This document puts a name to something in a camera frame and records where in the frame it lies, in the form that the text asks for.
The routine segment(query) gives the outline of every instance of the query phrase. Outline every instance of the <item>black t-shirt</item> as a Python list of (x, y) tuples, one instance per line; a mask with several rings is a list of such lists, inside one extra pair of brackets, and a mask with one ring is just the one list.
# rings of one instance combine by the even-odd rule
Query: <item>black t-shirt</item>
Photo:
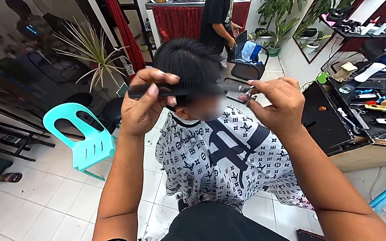
[(226, 40), (217, 34), (212, 24), (223, 24), (226, 31), (230, 31), (232, 20), (233, 0), (206, 0), (203, 8), (202, 27), (199, 41), (205, 44), (225, 43)]
[[(245, 217), (234, 208), (211, 201), (180, 212), (161, 241), (289, 241)], [(115, 238), (108, 241), (126, 241)]]

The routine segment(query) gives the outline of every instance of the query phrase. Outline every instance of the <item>patterned barber cape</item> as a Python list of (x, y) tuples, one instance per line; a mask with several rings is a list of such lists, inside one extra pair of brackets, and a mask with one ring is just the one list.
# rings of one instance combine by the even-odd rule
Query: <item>patterned barber cape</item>
[(156, 159), (168, 175), (166, 193), (180, 193), (189, 206), (208, 194), (241, 211), (247, 199), (267, 188), (283, 204), (312, 209), (276, 135), (233, 106), (213, 121), (169, 113), (160, 133)]

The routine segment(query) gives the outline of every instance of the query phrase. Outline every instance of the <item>hand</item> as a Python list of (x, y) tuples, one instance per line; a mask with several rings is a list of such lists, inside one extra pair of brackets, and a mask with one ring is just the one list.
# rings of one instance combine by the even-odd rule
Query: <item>hand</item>
[(235, 39), (234, 38), (229, 39), (227, 44), (229, 45), (230, 48), (233, 48), (233, 45), (236, 44)]
[[(290, 135), (303, 129), (304, 97), (297, 80), (281, 77), (267, 82), (250, 80), (248, 84), (255, 87), (251, 90), (252, 94), (263, 93), (272, 102), (271, 106), (264, 108), (254, 100), (248, 103), (263, 125), (276, 135)], [(240, 96), (239, 99), (246, 100), (246, 96)]]
[[(176, 84), (179, 77), (170, 73), (164, 73), (158, 69), (147, 68), (138, 71), (131, 85), (140, 85), (146, 82), (166, 82)], [(121, 135), (143, 136), (156, 124), (162, 109), (166, 105), (175, 106), (174, 96), (159, 97), (157, 85), (152, 84), (145, 95), (135, 100), (129, 98), (126, 93), (121, 106)]]
[(230, 29), (232, 30), (233, 36), (236, 38), (239, 35), (239, 30), (242, 29), (242, 27), (232, 22), (230, 24)]

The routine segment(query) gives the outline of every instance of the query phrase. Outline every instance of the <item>person in black shirt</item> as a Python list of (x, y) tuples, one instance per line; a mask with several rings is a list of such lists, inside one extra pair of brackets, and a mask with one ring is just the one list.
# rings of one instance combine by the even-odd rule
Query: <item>person in black shirt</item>
[(202, 27), (199, 41), (210, 47), (215, 47), (221, 54), (225, 46), (233, 47), (241, 26), (232, 22), (233, 0), (206, 0), (203, 8)]
[[(158, 69), (142, 69), (131, 85), (176, 84), (179, 77)], [(327, 240), (386, 241), (386, 225), (319, 148), (302, 125), (304, 97), (297, 80), (282, 77), (249, 81), (252, 94), (263, 93), (273, 103), (263, 108), (250, 99), (249, 108), (271, 129), (289, 153), (298, 185), (314, 206)], [(125, 95), (122, 122), (110, 173), (102, 191), (93, 241), (137, 240), (138, 205), (142, 195), (144, 138), (174, 96), (158, 97), (151, 84), (139, 100)], [(246, 101), (247, 96), (239, 99)], [(164, 241), (246, 240), (287, 241), (244, 217), (230, 206), (201, 202), (179, 213)]]

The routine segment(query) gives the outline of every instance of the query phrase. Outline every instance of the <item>white cape with black print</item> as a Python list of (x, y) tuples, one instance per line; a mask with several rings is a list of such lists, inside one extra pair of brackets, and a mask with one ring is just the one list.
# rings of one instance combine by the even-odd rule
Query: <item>white cape with black print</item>
[(279, 202), (312, 209), (276, 135), (231, 105), (213, 121), (185, 121), (169, 113), (160, 133), (156, 159), (168, 174), (166, 193), (181, 193), (189, 206), (206, 193), (241, 211), (268, 187)]

